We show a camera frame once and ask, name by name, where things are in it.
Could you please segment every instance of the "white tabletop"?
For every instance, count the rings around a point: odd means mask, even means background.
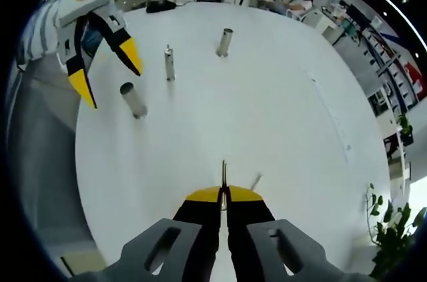
[[[256,191],[275,218],[344,268],[352,239],[366,232],[366,185],[388,197],[390,182],[375,116],[334,48],[302,23],[235,5],[189,3],[125,18],[145,71],[136,77],[103,41],[89,71],[99,108],[81,102],[75,144],[81,202],[105,260],[173,217],[188,193],[220,185],[225,159],[229,183],[249,187],[261,172]],[[230,55],[219,58],[225,27],[234,30]],[[121,98],[128,81],[147,103],[145,119]]]

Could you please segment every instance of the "silver metal tube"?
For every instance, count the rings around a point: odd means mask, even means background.
[[[135,87],[130,82],[126,82],[120,87],[120,93],[129,108],[132,111],[133,117],[140,119],[146,117],[148,113],[147,106],[143,103],[142,99],[136,93]]]
[[[230,42],[232,40],[233,30],[224,29],[221,37],[220,46],[216,50],[216,55],[218,57],[227,57],[228,56],[228,47],[230,46]]]
[[[173,49],[169,47],[169,44],[166,47],[165,51],[165,67],[166,67],[166,77],[168,81],[175,80],[175,67],[173,66]]]

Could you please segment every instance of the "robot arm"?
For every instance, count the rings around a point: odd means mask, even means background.
[[[51,0],[30,19],[18,62],[25,63],[57,51],[60,62],[67,68],[70,84],[96,108],[81,56],[81,37],[87,23],[101,33],[124,65],[136,75],[142,74],[135,41],[125,30],[125,20],[113,0]]]

